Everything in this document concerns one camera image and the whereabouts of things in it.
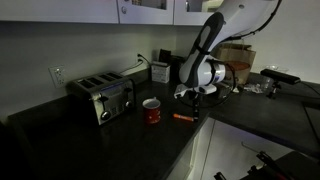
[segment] electrical outlet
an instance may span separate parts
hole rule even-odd
[[[49,68],[49,71],[55,87],[63,87],[66,82],[66,70],[64,66],[51,67]]]

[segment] stainless steel toaster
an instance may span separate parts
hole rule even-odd
[[[99,125],[136,105],[133,80],[114,72],[84,77],[70,82],[67,91],[96,117]]]

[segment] pen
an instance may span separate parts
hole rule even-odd
[[[192,117],[182,116],[182,115],[176,114],[176,113],[173,114],[173,117],[174,117],[174,118],[178,118],[178,119],[182,119],[182,120],[186,120],[186,121],[193,121],[193,118],[192,118]]]

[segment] mug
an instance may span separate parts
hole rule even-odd
[[[157,98],[143,101],[143,118],[147,124],[154,124],[160,121],[160,101]]]

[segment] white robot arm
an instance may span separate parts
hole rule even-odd
[[[224,0],[216,13],[203,25],[186,63],[181,67],[182,82],[175,97],[192,90],[210,94],[216,90],[212,83],[225,76],[225,66],[219,61],[208,60],[212,49],[221,41],[252,28],[267,10],[271,0]]]

